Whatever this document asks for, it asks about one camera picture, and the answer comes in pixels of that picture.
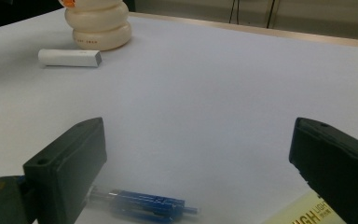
white tabletop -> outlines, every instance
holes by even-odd
[[[103,117],[96,184],[185,199],[198,219],[260,223],[309,190],[288,153],[297,117],[358,138],[358,48],[131,17],[98,68],[46,67],[77,49],[63,10],[0,28],[0,176],[74,124]],[[76,223],[130,223],[86,208]]]

yellow label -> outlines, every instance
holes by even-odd
[[[312,190],[263,224],[345,224],[345,222]]]

black cable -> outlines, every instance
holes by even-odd
[[[240,24],[240,0],[237,0],[237,24]]]
[[[269,28],[269,23],[271,22],[274,6],[275,6],[275,0],[272,0],[271,8],[269,9],[269,14],[268,14],[267,29]]]
[[[235,1],[236,0],[232,1],[231,14],[229,15],[228,23],[231,23],[232,13],[234,12]],[[237,0],[237,24],[240,24],[240,0]]]
[[[231,14],[229,15],[229,21],[228,21],[228,23],[231,23],[232,12],[234,11],[234,4],[235,4],[235,0],[232,1]]]

table surface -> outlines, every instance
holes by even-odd
[[[344,46],[358,42],[129,21],[131,41],[98,68],[39,64],[40,49],[77,49],[63,10],[0,28],[0,176],[103,117],[97,185],[202,209],[181,223],[253,224],[309,190],[288,161],[297,117],[358,138],[358,47]],[[91,222],[130,223],[87,207],[76,223]]]

blue marker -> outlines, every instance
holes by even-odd
[[[185,207],[184,200],[95,186],[90,189],[89,200],[108,203],[116,215],[154,223],[173,223],[183,214],[199,212],[197,208]]]

